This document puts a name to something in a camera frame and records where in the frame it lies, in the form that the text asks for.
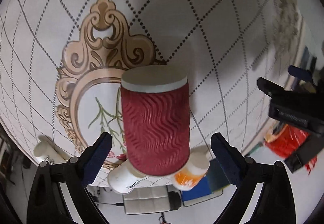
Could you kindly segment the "red ribbed paper cup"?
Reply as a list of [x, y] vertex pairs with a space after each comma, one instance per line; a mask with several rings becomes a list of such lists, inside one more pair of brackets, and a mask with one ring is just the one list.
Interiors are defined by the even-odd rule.
[[127, 70], [121, 78], [127, 157], [149, 176], [172, 175], [190, 156], [187, 74], [172, 65]]

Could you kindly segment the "orange white paper cup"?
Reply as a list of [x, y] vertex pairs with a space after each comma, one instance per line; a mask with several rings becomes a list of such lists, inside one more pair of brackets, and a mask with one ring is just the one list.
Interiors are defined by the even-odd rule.
[[172, 185], [180, 191], [190, 191], [205, 176], [210, 163], [205, 153], [194, 151], [185, 166], [172, 175]]

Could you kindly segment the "white paper cup right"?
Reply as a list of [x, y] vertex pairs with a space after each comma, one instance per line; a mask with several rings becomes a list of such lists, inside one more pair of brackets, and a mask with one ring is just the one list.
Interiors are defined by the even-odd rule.
[[41, 161], [48, 161], [51, 165], [66, 163], [70, 156], [59, 148], [48, 136], [39, 135], [39, 142], [33, 149], [35, 159], [40, 163]]

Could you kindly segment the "red plastic bag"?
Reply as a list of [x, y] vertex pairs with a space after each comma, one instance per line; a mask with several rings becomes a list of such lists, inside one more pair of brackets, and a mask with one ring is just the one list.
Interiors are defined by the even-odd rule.
[[298, 148], [302, 146], [309, 135], [310, 133], [291, 125], [276, 122], [266, 133], [264, 140], [267, 148], [281, 158], [284, 158], [284, 163], [291, 173], [305, 167], [309, 175], [315, 167], [317, 156], [314, 156], [309, 161], [304, 161], [297, 152]]

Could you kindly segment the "blue flat board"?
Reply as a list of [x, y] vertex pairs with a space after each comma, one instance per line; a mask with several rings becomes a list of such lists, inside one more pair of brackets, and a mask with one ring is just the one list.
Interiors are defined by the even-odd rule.
[[198, 198], [202, 198], [205, 197], [207, 195], [211, 195], [212, 191], [209, 187], [208, 184], [208, 180], [207, 177], [204, 176], [199, 182], [198, 184], [193, 187], [191, 190], [189, 191], [182, 191], [181, 192], [181, 197], [182, 197], [182, 201], [185, 202], [189, 202]]

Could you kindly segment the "white padded chair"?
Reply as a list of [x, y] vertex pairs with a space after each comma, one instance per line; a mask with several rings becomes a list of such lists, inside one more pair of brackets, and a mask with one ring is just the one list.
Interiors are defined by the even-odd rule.
[[168, 186], [135, 188], [123, 195], [125, 214], [145, 215], [178, 210], [182, 206], [178, 191]]

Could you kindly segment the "patterned floral tablecloth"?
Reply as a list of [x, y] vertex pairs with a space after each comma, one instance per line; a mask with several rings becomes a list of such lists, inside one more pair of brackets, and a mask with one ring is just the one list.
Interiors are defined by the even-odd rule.
[[187, 71], [191, 148], [221, 132], [245, 151], [268, 118], [256, 80], [285, 85], [299, 35], [296, 0], [1, 0], [1, 125], [31, 161], [42, 138], [70, 157], [109, 132], [107, 186], [122, 73], [169, 64]]

